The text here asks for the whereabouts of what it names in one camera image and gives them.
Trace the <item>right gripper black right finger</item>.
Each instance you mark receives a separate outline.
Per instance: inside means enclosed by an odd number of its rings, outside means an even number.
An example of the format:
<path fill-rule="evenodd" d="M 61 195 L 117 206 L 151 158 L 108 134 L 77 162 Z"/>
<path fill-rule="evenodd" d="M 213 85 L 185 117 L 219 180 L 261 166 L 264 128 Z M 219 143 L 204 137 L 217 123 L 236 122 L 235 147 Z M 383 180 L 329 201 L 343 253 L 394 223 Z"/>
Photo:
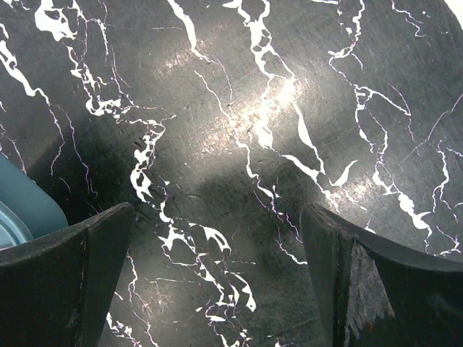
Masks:
<path fill-rule="evenodd" d="M 300 230 L 326 346 L 460 346 L 462 264 L 415 251 L 320 205 Z"/>

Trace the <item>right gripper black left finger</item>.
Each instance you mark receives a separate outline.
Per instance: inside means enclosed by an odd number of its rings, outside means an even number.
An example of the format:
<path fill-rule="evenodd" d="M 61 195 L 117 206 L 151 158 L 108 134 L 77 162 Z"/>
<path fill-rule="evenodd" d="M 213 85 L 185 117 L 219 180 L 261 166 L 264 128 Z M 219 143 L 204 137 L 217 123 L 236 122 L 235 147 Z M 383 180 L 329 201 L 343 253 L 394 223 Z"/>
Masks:
<path fill-rule="evenodd" d="M 1 251 L 1 345 L 97 346 L 134 224 L 123 202 Z"/>

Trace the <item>dark teal divider tray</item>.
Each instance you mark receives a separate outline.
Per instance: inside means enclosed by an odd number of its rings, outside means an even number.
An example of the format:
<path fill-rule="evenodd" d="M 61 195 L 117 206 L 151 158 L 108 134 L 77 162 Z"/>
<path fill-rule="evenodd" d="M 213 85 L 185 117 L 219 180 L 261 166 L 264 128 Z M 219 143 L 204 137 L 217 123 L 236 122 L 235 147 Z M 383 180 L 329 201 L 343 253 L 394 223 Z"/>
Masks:
<path fill-rule="evenodd" d="M 63 210 L 33 180 L 1 156 L 1 249 L 68 226 Z"/>

